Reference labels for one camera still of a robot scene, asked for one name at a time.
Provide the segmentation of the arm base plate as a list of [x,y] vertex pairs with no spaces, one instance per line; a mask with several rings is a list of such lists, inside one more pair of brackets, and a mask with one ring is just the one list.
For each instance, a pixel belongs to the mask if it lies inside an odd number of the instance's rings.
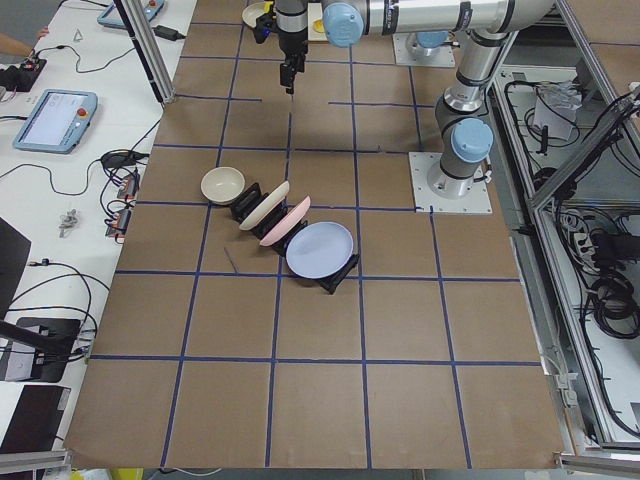
[[457,180],[444,174],[441,153],[410,152],[410,174],[418,213],[489,215],[493,213],[487,181],[480,166],[470,178]]
[[434,68],[453,68],[455,59],[452,42],[436,49],[422,49],[416,44],[416,33],[397,33],[393,35],[395,62],[401,66],[421,66]]

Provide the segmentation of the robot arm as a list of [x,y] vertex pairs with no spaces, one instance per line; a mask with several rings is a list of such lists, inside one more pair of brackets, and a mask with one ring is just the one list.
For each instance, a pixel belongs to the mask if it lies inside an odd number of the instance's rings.
[[478,165],[492,148],[491,129],[473,116],[508,50],[509,36],[536,23],[552,5],[500,0],[324,1],[321,8],[326,37],[339,48],[348,48],[365,35],[468,33],[456,78],[436,105],[444,152],[427,175],[436,195],[459,199],[468,193]]
[[449,37],[447,30],[416,33],[416,44],[422,49],[436,49],[444,45]]

